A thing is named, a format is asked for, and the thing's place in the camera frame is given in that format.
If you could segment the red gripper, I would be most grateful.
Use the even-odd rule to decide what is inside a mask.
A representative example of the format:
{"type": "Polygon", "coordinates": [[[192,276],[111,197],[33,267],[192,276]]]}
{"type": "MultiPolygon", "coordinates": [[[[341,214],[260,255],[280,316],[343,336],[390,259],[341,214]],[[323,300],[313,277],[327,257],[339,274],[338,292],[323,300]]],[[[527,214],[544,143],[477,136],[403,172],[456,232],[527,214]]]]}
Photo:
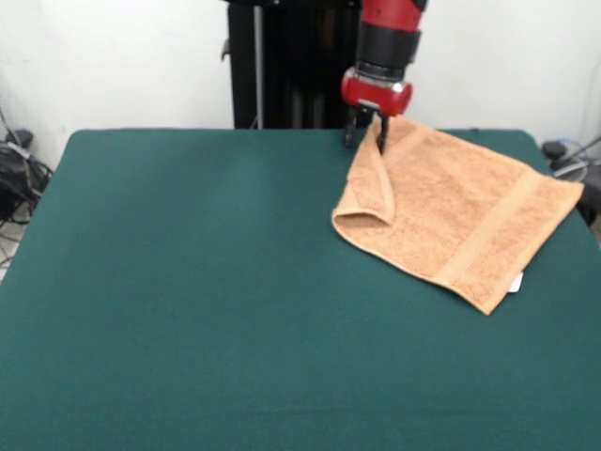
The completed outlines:
{"type": "Polygon", "coordinates": [[[404,81],[377,80],[361,74],[355,68],[349,68],[342,79],[341,93],[349,105],[343,136],[345,148],[352,148],[354,143],[358,108],[366,108],[379,113],[374,116],[374,123],[378,125],[376,144],[379,153],[383,154],[390,129],[389,117],[405,113],[412,98],[413,85],[404,81]]]}

